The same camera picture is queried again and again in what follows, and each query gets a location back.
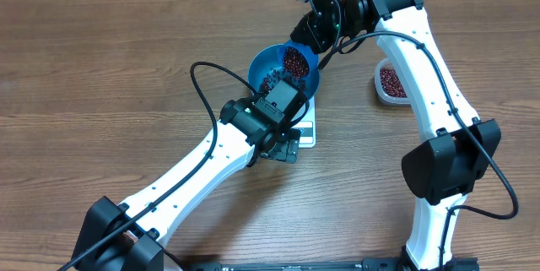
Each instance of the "digital scale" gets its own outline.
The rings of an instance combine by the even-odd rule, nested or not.
[[[304,113],[304,109],[301,109],[296,115],[301,116]],[[316,131],[315,131],[315,97],[310,99],[310,108],[305,114],[304,119],[298,122],[293,128],[300,130],[300,148],[309,149],[315,146]]]

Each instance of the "wooden table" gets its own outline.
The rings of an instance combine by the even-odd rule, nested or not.
[[[540,269],[540,0],[425,0],[462,92],[496,118],[495,155],[519,217],[463,212],[452,250],[483,270]],[[195,61],[246,76],[308,6],[295,0],[0,0],[0,269],[56,270],[84,215],[169,170],[211,127],[187,72]],[[295,165],[262,161],[233,175],[181,225],[179,257],[227,263],[396,256],[413,195],[401,158],[419,144],[408,107],[382,106],[373,41],[332,59],[316,97],[317,146]],[[246,95],[198,72],[215,112]],[[504,213],[489,170],[469,203]]]

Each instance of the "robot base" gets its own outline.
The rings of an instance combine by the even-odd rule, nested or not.
[[[407,255],[405,248],[402,256]],[[328,263],[253,263],[220,264],[193,263],[184,268],[186,271],[420,271],[407,264],[408,257],[364,258],[359,262]],[[444,271],[479,271],[476,258],[452,259],[445,265]]]

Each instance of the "plastic container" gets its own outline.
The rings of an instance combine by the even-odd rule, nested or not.
[[[375,68],[375,88],[377,90],[377,95],[379,96],[379,100],[381,101],[381,103],[387,106],[410,106],[408,98],[392,97],[385,93],[385,91],[382,89],[381,68],[383,67],[393,68],[394,66],[392,65],[390,60],[383,59]]]

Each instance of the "robotic arm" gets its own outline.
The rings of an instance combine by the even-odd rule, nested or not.
[[[315,54],[330,48],[331,53],[335,52],[335,42],[340,36],[353,38],[361,31],[394,31],[413,37],[433,55],[444,81],[435,73],[433,63],[414,44],[396,36],[378,37],[378,46],[390,58],[411,101],[422,140],[422,144],[402,159],[403,177],[416,201],[413,230],[402,250],[402,257],[397,260],[399,271],[437,269],[441,256],[447,270],[478,270],[476,260],[452,259],[451,238],[456,224],[453,215],[457,212],[450,217],[447,228],[445,222],[449,209],[465,202],[475,181],[482,178],[488,166],[488,161],[468,135],[472,133],[487,154],[493,156],[500,141],[500,130],[493,120],[481,122],[457,88],[429,29],[424,1],[305,1],[310,3],[312,10],[302,18],[290,37],[296,43],[309,46]],[[453,116],[456,110],[449,109],[441,82],[445,83],[455,108],[459,109],[465,127]],[[254,95],[227,103],[220,114],[218,141],[212,157],[123,235],[96,248],[75,267],[103,271],[181,270],[163,255],[164,247],[180,223],[220,182],[245,166],[254,165],[259,157],[294,163],[300,132],[291,129],[290,123],[304,103],[305,96],[301,91],[284,81],[266,96]],[[158,181],[118,206],[106,197],[95,203],[86,215],[73,257],[122,227],[176,182],[187,177],[208,152],[213,132]],[[372,264],[374,262],[377,260],[366,258],[351,268],[379,268]],[[384,261],[381,266],[395,266],[395,262]],[[246,270],[266,269],[250,266]]]
[[[123,235],[90,252],[75,267],[84,271],[181,270],[176,263],[164,258],[164,247],[180,223],[220,182],[236,171],[254,165],[258,157],[294,163],[300,131],[291,129],[290,124],[305,102],[303,92],[286,81],[280,81],[266,96],[257,94],[229,101],[217,122],[215,149],[202,167],[136,224],[127,228]],[[79,257],[135,218],[188,176],[208,152],[213,133],[211,131],[160,179],[118,206],[107,197],[95,203],[86,214],[73,257]]]
[[[300,21],[291,39],[310,46],[315,53],[327,51],[338,37],[338,14],[342,15],[340,26],[344,36],[354,37],[363,30],[368,33],[393,31],[423,43],[438,64],[467,128],[493,156],[500,141],[499,127],[495,121],[480,122],[477,112],[457,88],[433,39],[423,0],[343,0],[339,13],[332,0],[309,1],[314,10]],[[332,9],[318,12],[320,8]],[[413,231],[402,260],[415,270],[437,269],[448,210],[465,202],[488,164],[449,110],[439,78],[423,51],[409,41],[389,35],[379,36],[377,45],[397,71],[423,142],[402,160],[405,181],[417,197]],[[455,224],[456,217],[451,217],[443,264],[452,259],[451,238]]]

